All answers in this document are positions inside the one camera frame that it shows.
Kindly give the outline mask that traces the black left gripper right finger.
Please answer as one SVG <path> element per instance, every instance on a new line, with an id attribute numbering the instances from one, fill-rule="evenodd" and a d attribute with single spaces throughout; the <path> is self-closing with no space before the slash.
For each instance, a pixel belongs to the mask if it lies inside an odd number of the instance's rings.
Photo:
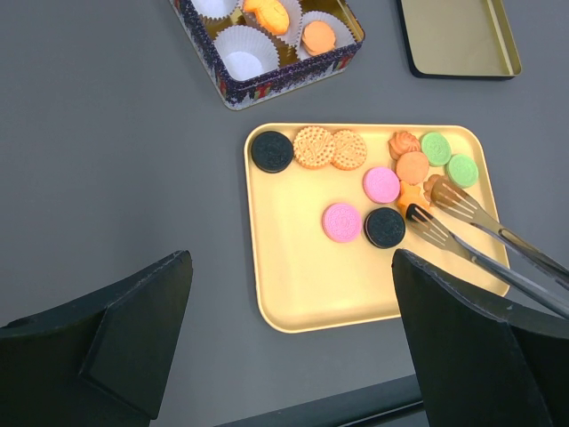
<path id="1" fill-rule="evenodd" d="M 432 426 L 566 426 L 568 322 L 404 249 L 392 275 Z"/>

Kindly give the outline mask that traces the black sandwich cookie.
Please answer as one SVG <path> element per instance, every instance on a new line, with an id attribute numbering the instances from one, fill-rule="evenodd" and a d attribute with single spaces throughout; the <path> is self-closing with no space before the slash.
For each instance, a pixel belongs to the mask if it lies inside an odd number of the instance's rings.
<path id="1" fill-rule="evenodd" d="M 389 207 L 372 210 L 365 218 L 365 235 L 371 244 L 381 249 L 397 246 L 405 237 L 405 220 Z"/>

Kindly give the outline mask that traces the orange star cookie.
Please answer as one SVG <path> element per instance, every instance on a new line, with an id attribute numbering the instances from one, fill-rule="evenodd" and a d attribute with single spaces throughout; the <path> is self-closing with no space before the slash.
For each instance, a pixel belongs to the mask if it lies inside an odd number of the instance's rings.
<path id="1" fill-rule="evenodd" d="M 397 208 L 399 212 L 406 217 L 409 205 L 415 204 L 426 211 L 430 211 L 429 202 L 421 195 L 421 188 L 411 185 L 406 181 L 400 182 L 400 194 L 397 200 Z"/>

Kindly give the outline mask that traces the orange scalloped round cookie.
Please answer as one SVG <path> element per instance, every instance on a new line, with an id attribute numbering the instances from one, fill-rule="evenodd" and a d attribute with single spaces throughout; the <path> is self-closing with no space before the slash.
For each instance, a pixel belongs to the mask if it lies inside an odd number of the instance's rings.
<path id="1" fill-rule="evenodd" d="M 335 48 L 336 35 L 326 22 L 313 20 L 303 29 L 301 41 L 310 56 L 317 56 Z"/>

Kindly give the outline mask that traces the orange fish shaped cookie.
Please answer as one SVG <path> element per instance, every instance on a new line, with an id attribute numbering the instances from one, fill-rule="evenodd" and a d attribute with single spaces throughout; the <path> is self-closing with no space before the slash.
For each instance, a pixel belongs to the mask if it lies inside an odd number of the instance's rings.
<path id="1" fill-rule="evenodd" d="M 258 23 L 275 36 L 284 35 L 290 26 L 288 11 L 277 0 L 244 0 L 245 12 L 252 12 Z"/>

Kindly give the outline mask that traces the pink sandwich cookie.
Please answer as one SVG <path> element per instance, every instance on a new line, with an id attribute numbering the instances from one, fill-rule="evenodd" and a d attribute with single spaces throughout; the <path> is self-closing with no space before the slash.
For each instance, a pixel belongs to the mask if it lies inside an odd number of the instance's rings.
<path id="1" fill-rule="evenodd" d="M 338 243 L 353 241 L 361 232 L 362 218 L 358 210 L 347 203 L 329 205 L 322 215 L 325 235 Z"/>
<path id="2" fill-rule="evenodd" d="M 398 198 L 400 184 L 397 175 L 391 169 L 378 166 L 365 173 L 363 188 L 366 196 L 374 203 L 388 204 Z"/>

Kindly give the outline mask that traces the green cookie upper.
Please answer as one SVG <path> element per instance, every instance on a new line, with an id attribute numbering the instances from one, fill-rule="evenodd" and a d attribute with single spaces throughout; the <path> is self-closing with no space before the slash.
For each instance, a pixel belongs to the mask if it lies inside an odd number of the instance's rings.
<path id="1" fill-rule="evenodd" d="M 425 133 L 421 136 L 421 151 L 427 157 L 429 164 L 436 167 L 445 166 L 452 156 L 449 141 L 438 132 Z"/>

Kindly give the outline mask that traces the black sandwich cookie corner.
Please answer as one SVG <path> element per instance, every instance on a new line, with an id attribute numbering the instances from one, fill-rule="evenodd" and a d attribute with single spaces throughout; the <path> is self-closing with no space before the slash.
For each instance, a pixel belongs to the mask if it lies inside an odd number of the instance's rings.
<path id="1" fill-rule="evenodd" d="M 276 131 L 258 134 L 252 141 L 253 162 L 266 173 L 281 173 L 293 161 L 293 144 Z"/>

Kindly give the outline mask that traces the tan round patterned biscuit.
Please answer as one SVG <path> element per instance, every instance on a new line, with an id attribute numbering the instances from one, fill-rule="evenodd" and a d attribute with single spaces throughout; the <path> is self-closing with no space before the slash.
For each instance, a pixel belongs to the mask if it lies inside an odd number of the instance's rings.
<path id="1" fill-rule="evenodd" d="M 323 127 L 303 127 L 294 137 L 294 158 L 305 168 L 318 169 L 329 165 L 333 160 L 334 153 L 333 135 Z"/>

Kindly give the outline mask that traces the gold tin lid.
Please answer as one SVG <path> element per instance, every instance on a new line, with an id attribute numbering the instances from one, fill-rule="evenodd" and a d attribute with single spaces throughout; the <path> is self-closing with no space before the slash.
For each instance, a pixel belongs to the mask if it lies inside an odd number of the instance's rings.
<path id="1" fill-rule="evenodd" d="M 418 78 L 510 80 L 522 73 L 502 1 L 404 0 L 397 12 Z"/>

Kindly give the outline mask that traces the white paper cup front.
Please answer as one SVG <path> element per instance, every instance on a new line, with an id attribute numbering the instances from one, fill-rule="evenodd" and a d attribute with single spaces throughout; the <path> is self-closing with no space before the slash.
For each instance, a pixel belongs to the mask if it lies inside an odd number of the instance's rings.
<path id="1" fill-rule="evenodd" d="M 276 46 L 256 28 L 236 25 L 223 29 L 213 43 L 236 81 L 243 82 L 279 68 Z"/>

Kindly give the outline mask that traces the decorated cookie tin box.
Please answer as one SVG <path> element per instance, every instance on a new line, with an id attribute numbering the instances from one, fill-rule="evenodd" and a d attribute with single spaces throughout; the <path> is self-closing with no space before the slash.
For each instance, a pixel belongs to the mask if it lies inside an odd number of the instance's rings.
<path id="1" fill-rule="evenodd" d="M 306 12 L 320 11 L 338 18 L 349 28 L 355 42 L 328 53 L 300 60 L 295 51 L 297 43 L 284 44 L 258 29 L 276 46 L 279 68 L 243 82 L 236 81 L 230 76 L 213 43 L 223 29 L 236 25 L 256 28 L 245 20 L 240 8 L 235 9 L 225 19 L 207 20 L 196 12 L 190 1 L 173 1 L 171 5 L 224 104 L 229 109 L 240 110 L 343 72 L 360 49 L 365 39 L 365 32 L 347 2 L 299 2 L 302 15 Z"/>

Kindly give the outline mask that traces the white paper cup right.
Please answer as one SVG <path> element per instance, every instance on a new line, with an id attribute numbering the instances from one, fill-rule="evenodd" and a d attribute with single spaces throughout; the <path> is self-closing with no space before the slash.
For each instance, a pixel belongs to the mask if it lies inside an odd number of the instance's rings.
<path id="1" fill-rule="evenodd" d="M 352 36 L 352 33 L 350 32 L 349 28 L 344 23 L 342 23 L 338 18 L 332 16 L 330 13 L 320 12 L 320 11 L 306 12 L 302 15 L 301 18 L 300 38 L 295 46 L 295 51 L 300 60 L 306 60 L 310 57 L 315 57 L 315 56 L 310 56 L 306 52 L 306 50 L 304 49 L 304 45 L 301 41 L 303 29 L 313 20 L 324 21 L 332 27 L 336 35 L 336 44 L 333 50 L 340 47 L 348 46 L 349 44 L 353 44 L 355 42 L 355 38 Z"/>

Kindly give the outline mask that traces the white paper cup back left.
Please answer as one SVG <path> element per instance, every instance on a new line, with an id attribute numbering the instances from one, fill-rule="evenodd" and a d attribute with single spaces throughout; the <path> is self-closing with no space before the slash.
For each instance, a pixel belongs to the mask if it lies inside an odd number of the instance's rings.
<path id="1" fill-rule="evenodd" d="M 196 12 L 207 20 L 222 20 L 237 9 L 240 0 L 191 0 Z"/>

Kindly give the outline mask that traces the white paper cup centre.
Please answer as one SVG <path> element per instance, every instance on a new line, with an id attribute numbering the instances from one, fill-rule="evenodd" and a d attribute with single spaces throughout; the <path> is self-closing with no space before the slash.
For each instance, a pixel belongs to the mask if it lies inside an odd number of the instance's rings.
<path id="1" fill-rule="evenodd" d="M 282 42 L 284 44 L 294 45 L 299 40 L 300 32 L 301 32 L 302 10 L 301 10 L 300 2 L 299 1 L 285 1 L 285 0 L 277 0 L 277 1 L 279 1 L 284 6 L 284 8 L 288 11 L 289 18 L 290 18 L 289 29 L 284 35 L 281 35 L 281 36 L 275 36 L 275 35 L 271 34 L 268 30 L 266 30 L 264 27 L 262 27 L 258 23 L 258 21 L 255 18 L 255 15 L 252 12 L 245 12 L 244 7 L 243 7 L 244 1 L 241 1 L 239 8 L 240 8 L 241 12 L 244 14 L 245 20 L 248 23 L 250 23 L 251 25 L 253 25 L 257 29 L 260 29 L 261 31 L 266 33 L 268 36 L 275 37 L 277 40 L 279 40 L 280 42 Z"/>

